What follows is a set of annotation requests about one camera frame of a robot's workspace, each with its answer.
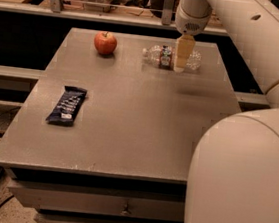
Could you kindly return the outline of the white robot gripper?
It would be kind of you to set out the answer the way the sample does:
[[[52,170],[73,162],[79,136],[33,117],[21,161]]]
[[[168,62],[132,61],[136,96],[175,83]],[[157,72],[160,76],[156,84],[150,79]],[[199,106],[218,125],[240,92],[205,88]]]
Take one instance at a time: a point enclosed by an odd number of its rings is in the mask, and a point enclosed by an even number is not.
[[[207,0],[180,0],[176,9],[175,27],[181,33],[175,43],[174,71],[181,73],[196,44],[194,35],[201,34],[211,18],[212,7]]]

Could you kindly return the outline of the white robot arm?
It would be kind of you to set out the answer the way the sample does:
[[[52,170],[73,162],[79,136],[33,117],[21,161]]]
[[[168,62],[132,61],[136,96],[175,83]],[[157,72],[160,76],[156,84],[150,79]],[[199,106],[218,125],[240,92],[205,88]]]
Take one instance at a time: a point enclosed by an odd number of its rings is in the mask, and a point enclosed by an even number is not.
[[[236,113],[204,133],[191,158],[184,223],[279,223],[279,10],[269,0],[180,0],[178,71],[212,13],[269,107]]]

